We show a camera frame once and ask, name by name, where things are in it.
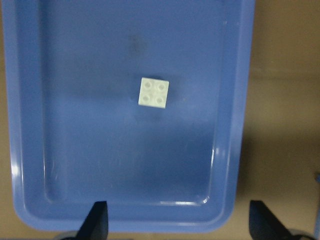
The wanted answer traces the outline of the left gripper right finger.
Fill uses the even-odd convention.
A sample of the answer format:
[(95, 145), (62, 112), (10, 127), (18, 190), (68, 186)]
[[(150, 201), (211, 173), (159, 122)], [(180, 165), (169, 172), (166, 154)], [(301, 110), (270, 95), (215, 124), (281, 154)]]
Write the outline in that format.
[(261, 200), (250, 201), (249, 234), (253, 240), (292, 240), (294, 237)]

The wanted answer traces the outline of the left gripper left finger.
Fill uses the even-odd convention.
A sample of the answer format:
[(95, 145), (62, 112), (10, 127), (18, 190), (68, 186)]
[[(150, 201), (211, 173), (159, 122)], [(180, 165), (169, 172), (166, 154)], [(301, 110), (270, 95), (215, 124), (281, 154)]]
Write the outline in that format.
[(108, 205), (106, 201), (93, 204), (82, 226), (77, 232), (76, 240), (106, 240), (109, 233)]

